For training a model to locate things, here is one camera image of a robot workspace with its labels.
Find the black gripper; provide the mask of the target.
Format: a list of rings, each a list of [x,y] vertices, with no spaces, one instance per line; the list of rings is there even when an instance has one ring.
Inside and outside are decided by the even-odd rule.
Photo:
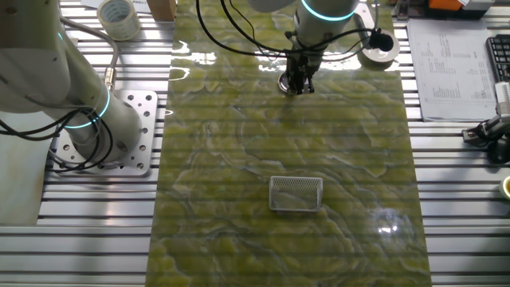
[[[288,94],[300,95],[315,92],[313,75],[321,64],[321,51],[289,53],[287,55]]]

